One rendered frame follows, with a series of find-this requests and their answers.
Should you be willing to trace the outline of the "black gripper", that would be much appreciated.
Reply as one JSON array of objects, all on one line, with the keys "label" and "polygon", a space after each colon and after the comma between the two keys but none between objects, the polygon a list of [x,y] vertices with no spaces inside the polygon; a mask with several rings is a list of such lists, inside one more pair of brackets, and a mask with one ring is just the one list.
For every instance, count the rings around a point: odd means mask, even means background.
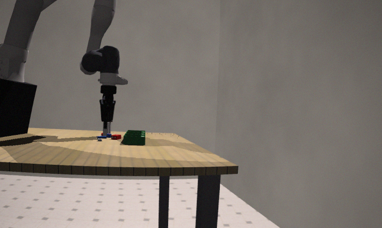
[{"label": "black gripper", "polygon": [[102,85],[100,92],[103,94],[100,102],[101,121],[103,121],[103,136],[111,133],[111,122],[113,120],[114,106],[113,94],[116,94],[116,86]]}]

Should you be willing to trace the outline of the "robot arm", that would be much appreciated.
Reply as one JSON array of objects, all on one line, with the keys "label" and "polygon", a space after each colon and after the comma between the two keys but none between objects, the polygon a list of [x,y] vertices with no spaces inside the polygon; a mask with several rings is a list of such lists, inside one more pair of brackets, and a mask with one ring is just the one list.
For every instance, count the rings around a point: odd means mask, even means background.
[{"label": "robot arm", "polygon": [[[56,0],[16,0],[4,43],[0,44],[0,78],[24,83],[25,63],[30,42],[41,11]],[[86,75],[100,72],[102,85],[126,85],[118,74],[119,51],[113,46],[100,49],[101,40],[112,23],[117,0],[95,0],[90,38],[80,70]]]}]

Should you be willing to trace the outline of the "green three-compartment bin rack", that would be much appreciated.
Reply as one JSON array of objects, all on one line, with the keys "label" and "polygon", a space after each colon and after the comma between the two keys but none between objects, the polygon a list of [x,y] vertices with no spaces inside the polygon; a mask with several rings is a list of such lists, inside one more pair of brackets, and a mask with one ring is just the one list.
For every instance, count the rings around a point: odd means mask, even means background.
[{"label": "green three-compartment bin rack", "polygon": [[123,144],[145,145],[145,131],[128,130],[123,136]]}]

